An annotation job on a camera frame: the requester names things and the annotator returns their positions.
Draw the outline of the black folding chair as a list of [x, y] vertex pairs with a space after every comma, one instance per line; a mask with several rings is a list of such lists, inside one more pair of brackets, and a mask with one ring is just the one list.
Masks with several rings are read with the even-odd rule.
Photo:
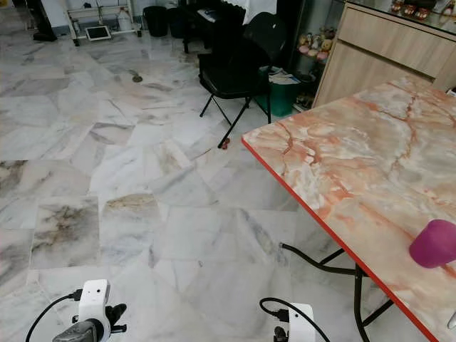
[[[276, 65], [278, 56], [286, 45], [286, 24], [277, 14], [261, 12], [245, 27], [239, 48], [230, 58], [214, 64], [202, 64], [199, 69], [201, 86], [209, 92], [200, 117], [214, 103], [222, 117], [230, 123], [224, 137], [216, 145], [226, 150], [230, 143], [230, 134], [241, 120], [244, 111], [251, 103], [264, 111], [268, 123], [271, 123], [271, 82], [269, 71]], [[219, 103], [221, 100], [243, 100], [237, 117], [228, 118]]]

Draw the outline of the light wooden cabinet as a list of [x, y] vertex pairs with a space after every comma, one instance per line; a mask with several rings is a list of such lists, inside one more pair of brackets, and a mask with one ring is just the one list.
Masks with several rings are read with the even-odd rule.
[[402, 77], [456, 88], [456, 10], [419, 20], [393, 12], [395, 0], [346, 0], [316, 107]]

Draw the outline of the purple plastic cup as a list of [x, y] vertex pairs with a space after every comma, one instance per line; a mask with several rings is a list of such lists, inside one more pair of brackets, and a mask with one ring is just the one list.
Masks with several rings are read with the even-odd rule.
[[408, 253], [422, 267], [432, 269], [456, 261], [456, 224], [431, 219], [408, 247]]

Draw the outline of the white framed tablet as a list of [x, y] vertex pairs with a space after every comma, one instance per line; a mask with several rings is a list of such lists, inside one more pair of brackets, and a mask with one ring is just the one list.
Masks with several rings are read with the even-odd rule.
[[87, 34], [87, 39], [89, 41], [100, 41], [105, 39], [111, 39], [112, 37], [110, 27], [105, 25], [88, 27], [85, 30], [85, 33]]

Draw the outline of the black floor stand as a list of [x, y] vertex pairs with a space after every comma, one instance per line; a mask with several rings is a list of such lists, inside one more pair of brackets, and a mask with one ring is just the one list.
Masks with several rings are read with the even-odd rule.
[[25, 0], [26, 8], [29, 16], [33, 19], [36, 33], [33, 33], [33, 39], [42, 42], [54, 42], [58, 37], [56, 36], [53, 27], [50, 25], [48, 14], [43, 8], [42, 0]]

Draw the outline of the black desk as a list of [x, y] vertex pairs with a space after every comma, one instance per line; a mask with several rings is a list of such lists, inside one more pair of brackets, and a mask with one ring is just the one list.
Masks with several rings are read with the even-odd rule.
[[[187, 11], [188, 16], [185, 48], [189, 48], [192, 39], [198, 38], [212, 52], [230, 52], [240, 42], [242, 32], [248, 26], [242, 23], [244, 10], [221, 0], [179, 0], [178, 4], [178, 7]], [[301, 0], [278, 0], [274, 16], [286, 27], [284, 53], [293, 48], [300, 5]]]

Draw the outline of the white plastic bottle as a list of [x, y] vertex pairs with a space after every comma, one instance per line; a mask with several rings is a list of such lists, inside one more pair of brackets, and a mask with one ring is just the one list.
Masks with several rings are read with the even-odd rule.
[[117, 15], [118, 31], [133, 30], [133, 15], [126, 7], [120, 7], [120, 12]]

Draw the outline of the black bin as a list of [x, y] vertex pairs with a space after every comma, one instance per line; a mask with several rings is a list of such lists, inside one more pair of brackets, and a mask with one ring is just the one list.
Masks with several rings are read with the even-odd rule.
[[143, 9], [143, 18], [152, 37], [163, 37], [169, 32], [168, 9], [165, 6], [148, 6]]
[[167, 10], [170, 35], [174, 38], [184, 39], [187, 36], [188, 16], [182, 7], [173, 7]]

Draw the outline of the green waste bin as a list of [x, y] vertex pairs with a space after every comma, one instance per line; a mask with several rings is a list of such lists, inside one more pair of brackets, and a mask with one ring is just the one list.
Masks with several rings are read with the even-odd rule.
[[277, 66], [261, 66], [261, 74], [269, 75], [269, 95], [258, 95], [256, 100], [261, 105], [271, 106], [271, 116], [283, 118], [293, 113], [293, 104], [296, 100], [297, 92], [301, 81], [293, 74], [284, 71]]

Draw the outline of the glass display cabinet with dolls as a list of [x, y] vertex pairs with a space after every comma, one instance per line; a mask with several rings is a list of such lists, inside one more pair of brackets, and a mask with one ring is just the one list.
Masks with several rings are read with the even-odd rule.
[[293, 55], [288, 65], [299, 81], [293, 95], [293, 108], [297, 112], [313, 107], [344, 4], [345, 0], [301, 0]]

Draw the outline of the white lace cloth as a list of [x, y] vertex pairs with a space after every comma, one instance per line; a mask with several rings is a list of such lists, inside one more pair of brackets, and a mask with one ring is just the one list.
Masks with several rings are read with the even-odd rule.
[[278, 0], [221, 0], [226, 4], [240, 7], [244, 10], [242, 23], [247, 25], [251, 20], [260, 13], [275, 14], [278, 6]]

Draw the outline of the red gold ornaments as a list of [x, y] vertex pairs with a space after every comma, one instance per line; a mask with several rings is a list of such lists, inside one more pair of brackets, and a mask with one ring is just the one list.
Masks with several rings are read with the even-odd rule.
[[392, 0], [390, 10], [410, 19], [425, 20], [436, 7], [437, 0]]

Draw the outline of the marble pattern table red edge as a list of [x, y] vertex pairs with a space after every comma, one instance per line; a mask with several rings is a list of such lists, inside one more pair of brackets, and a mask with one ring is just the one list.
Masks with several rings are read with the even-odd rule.
[[400, 78], [255, 128], [242, 143], [355, 266], [431, 342], [456, 342], [456, 261], [426, 268], [408, 247], [456, 224], [456, 97]]

